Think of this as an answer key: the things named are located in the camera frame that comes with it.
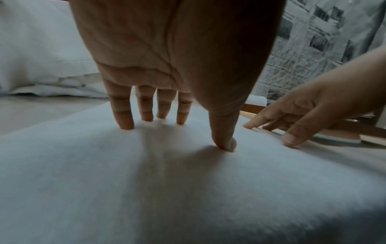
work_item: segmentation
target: hand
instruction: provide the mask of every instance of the hand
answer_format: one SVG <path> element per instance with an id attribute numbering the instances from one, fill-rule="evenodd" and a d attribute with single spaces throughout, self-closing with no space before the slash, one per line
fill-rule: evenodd
<path id="1" fill-rule="evenodd" d="M 290 127 L 286 146 L 298 145 L 338 120 L 386 104 L 386 47 L 376 49 L 290 92 L 263 109 L 244 127 Z"/>
<path id="2" fill-rule="evenodd" d="M 115 119 L 134 127 L 166 118 L 179 92 L 177 123 L 195 98 L 209 111 L 212 138 L 233 151 L 239 111 L 272 47 L 285 0 L 70 0 L 79 32 L 103 77 Z"/>

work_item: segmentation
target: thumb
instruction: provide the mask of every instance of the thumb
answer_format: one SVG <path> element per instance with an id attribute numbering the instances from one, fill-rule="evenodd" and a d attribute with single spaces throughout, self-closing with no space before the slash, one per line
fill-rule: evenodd
<path id="1" fill-rule="evenodd" d="M 316 107 L 295 124 L 293 124 L 283 135 L 285 146 L 296 146 L 309 139 L 321 130 L 331 126 L 336 121 L 334 114 L 329 114 L 331 109 L 320 106 Z"/>
<path id="2" fill-rule="evenodd" d="M 226 115 L 209 112 L 212 139 L 219 148 L 225 151 L 233 152 L 236 149 L 237 143 L 233 138 L 233 133 L 239 114 L 238 111 Z"/>

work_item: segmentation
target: adult hand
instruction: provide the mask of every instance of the adult hand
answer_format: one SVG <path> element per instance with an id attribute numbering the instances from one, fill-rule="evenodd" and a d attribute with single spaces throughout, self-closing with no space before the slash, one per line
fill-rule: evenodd
<path id="1" fill-rule="evenodd" d="M 289 127 L 283 142 L 295 146 L 338 120 L 363 115 L 385 104 L 386 47 L 382 47 L 283 96 L 244 127 Z"/>
<path id="2" fill-rule="evenodd" d="M 115 119 L 134 127 L 159 118 L 179 92 L 177 123 L 193 98 L 209 111 L 212 138 L 233 151 L 239 111 L 271 50 L 285 0 L 70 0 L 79 32 L 104 80 Z"/>

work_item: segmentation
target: white cloth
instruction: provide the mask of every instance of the white cloth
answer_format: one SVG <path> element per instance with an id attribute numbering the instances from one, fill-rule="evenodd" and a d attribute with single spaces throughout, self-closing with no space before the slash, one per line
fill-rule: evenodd
<path id="1" fill-rule="evenodd" d="M 106 97 L 68 2 L 3 0 L 0 54 L 0 94 Z"/>
<path id="2" fill-rule="evenodd" d="M 105 104 L 0 137 L 0 243 L 372 244 L 386 233 L 386 181 L 358 167 L 368 155 L 289 149 L 244 118 L 227 153 L 204 109 L 184 126 L 176 114 L 149 123 L 133 109 L 136 128 L 122 131 Z"/>

